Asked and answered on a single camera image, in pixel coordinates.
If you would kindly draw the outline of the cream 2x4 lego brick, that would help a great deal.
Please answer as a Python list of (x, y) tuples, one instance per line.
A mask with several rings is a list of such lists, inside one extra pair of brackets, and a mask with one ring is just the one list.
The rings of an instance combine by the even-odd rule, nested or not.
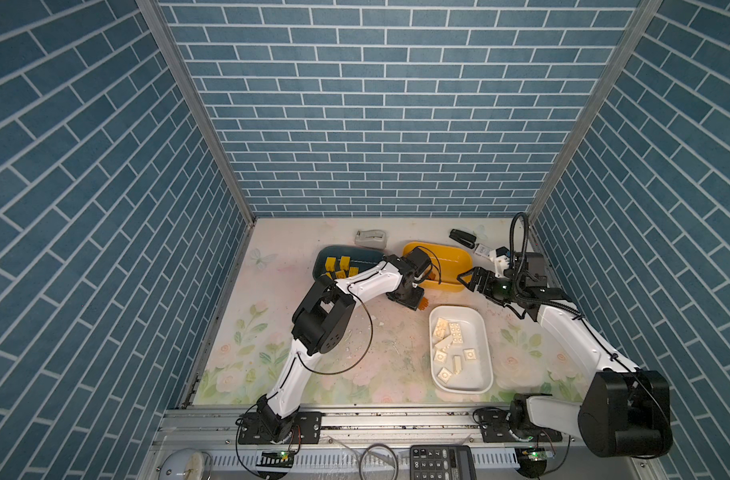
[(444, 340), (450, 333), (450, 323), (445, 318), (438, 318), (433, 330), (433, 337), (437, 341)]

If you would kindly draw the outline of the white 2x4 lego brick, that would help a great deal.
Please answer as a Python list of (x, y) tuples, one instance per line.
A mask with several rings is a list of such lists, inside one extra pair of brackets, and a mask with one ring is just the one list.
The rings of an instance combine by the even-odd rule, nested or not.
[(462, 327), (459, 323), (450, 324), (450, 334), (452, 337), (453, 344), (463, 344), (464, 343), (463, 331), (462, 331)]

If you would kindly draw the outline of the yellow square lego brick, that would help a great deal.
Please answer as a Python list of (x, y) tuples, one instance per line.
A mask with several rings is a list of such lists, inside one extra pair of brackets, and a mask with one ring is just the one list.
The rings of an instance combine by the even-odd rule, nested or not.
[(336, 271), (336, 258), (335, 257), (328, 257), (325, 262), (325, 270), (327, 272), (335, 272)]

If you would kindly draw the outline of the cream lego brick front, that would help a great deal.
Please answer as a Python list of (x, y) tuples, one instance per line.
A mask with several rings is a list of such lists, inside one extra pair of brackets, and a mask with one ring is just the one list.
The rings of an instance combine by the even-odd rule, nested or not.
[(447, 368), (442, 368), (436, 376), (436, 378), (443, 384), (448, 384), (453, 377), (454, 373)]

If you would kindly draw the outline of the cream square lego brick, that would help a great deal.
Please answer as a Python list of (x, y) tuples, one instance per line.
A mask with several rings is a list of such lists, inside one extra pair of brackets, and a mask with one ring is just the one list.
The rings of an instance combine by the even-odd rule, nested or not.
[(458, 375), (463, 370), (463, 360), (460, 355), (455, 355), (453, 357), (453, 372), (455, 375)]

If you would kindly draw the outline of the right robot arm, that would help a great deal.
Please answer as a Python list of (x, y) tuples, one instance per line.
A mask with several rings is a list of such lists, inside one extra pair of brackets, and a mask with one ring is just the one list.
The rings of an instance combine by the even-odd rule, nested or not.
[(498, 249), (505, 266), (474, 267), (458, 279), (468, 290), (549, 332), (590, 384), (581, 402), (515, 395), (506, 417), (509, 434), (531, 442), (542, 431), (560, 432), (582, 440), (602, 458), (647, 460), (668, 454), (674, 444), (668, 381), (624, 356), (562, 289), (549, 286), (545, 260), (529, 251), (528, 243), (524, 237), (520, 244)]

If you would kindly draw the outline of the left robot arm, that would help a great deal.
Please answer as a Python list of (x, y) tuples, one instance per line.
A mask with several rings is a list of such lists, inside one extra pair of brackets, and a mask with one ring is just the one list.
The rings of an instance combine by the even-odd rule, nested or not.
[(356, 307), (364, 308), (368, 301), (385, 296), (417, 310), (425, 296), (422, 283), (432, 273), (442, 274), (438, 256), (415, 247), (405, 256), (385, 255), (375, 266), (352, 277), (318, 277), (293, 313), (293, 341), (277, 382), (243, 416), (248, 422), (245, 431), (258, 435), (254, 442), (277, 444), (300, 434), (297, 416), (310, 378), (350, 370), (326, 372), (316, 366), (343, 340)]

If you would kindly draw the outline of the yellow plastic bin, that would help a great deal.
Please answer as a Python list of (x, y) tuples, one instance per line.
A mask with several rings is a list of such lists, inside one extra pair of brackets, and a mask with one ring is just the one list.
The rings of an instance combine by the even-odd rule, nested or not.
[(466, 250), (449, 245), (413, 241), (403, 248), (403, 254), (407, 255), (415, 248), (429, 255), (433, 265), (439, 266), (441, 270), (441, 273), (432, 270), (428, 279), (422, 283), (425, 289), (450, 293), (458, 293), (465, 289), (458, 281), (458, 276), (474, 267), (472, 257)]

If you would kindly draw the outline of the black stapler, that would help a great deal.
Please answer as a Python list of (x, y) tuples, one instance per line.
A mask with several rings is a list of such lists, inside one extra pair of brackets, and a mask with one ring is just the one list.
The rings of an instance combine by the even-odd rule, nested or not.
[(452, 229), (449, 238), (465, 248), (474, 250), (477, 247), (477, 236), (460, 229)]

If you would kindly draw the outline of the dark teal plastic bin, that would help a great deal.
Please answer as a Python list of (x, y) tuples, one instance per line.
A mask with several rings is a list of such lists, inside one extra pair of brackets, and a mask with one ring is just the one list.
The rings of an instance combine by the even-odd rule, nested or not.
[(349, 278), (349, 270), (340, 269), (339, 263), (340, 259), (343, 256), (349, 256), (351, 258), (350, 268), (358, 267), (359, 273), (362, 273), (378, 265), (384, 258), (385, 253), (380, 250), (362, 248), (351, 245), (331, 245), (324, 247), (317, 255), (316, 261), (312, 268), (312, 278), (319, 278), (327, 272), (325, 270), (325, 262), (328, 257), (335, 257), (337, 260), (336, 271), (331, 272), (334, 279), (337, 279), (335, 275), (337, 271), (345, 271), (347, 273), (347, 278)]

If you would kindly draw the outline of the white plastic bin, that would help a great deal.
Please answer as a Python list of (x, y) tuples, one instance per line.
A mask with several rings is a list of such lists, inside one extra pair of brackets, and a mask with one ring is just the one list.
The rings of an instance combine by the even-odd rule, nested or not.
[[(439, 342), (433, 337), (438, 318), (445, 318), (449, 323), (459, 323), (462, 327), (464, 343), (452, 344), (444, 351), (447, 353), (445, 363), (434, 361), (434, 344)], [(487, 338), (485, 321), (482, 315), (470, 307), (442, 305), (434, 308), (429, 317), (430, 333), (430, 360), (431, 372), (435, 384), (449, 393), (460, 395), (479, 395), (487, 392), (494, 384), (494, 372), (492, 367), (492, 355)], [(474, 348), (477, 350), (478, 359), (466, 361), (463, 350)], [(453, 357), (460, 355), (463, 360), (463, 370), (455, 375), (448, 384), (440, 382), (436, 376), (442, 368), (453, 372)]]

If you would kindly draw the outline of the grey tape dispenser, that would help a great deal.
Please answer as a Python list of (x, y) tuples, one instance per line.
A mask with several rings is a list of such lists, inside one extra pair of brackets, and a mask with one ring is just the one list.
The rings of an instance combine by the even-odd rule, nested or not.
[(362, 248), (385, 250), (387, 248), (388, 236), (384, 230), (358, 230), (355, 234), (354, 241), (357, 246)]

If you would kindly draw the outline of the black calculator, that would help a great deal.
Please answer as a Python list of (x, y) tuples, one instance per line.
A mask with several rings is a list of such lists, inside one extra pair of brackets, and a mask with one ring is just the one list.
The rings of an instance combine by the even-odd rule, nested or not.
[(409, 478), (413, 480), (477, 479), (472, 451), (465, 445), (411, 446), (409, 467)]

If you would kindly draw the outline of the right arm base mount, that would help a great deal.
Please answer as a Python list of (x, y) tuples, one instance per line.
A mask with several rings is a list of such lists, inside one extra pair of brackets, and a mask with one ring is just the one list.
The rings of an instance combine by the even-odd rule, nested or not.
[(563, 440), (561, 432), (540, 427), (531, 422), (526, 401), (539, 394), (514, 395), (508, 408), (485, 406), (472, 413), (484, 443), (556, 443)]

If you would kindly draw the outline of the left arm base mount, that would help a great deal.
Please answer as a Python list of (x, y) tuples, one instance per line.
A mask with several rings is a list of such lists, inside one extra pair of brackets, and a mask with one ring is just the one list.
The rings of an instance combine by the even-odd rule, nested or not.
[(318, 444), (323, 414), (297, 411), (280, 419), (273, 413), (245, 412), (236, 421), (241, 445)]

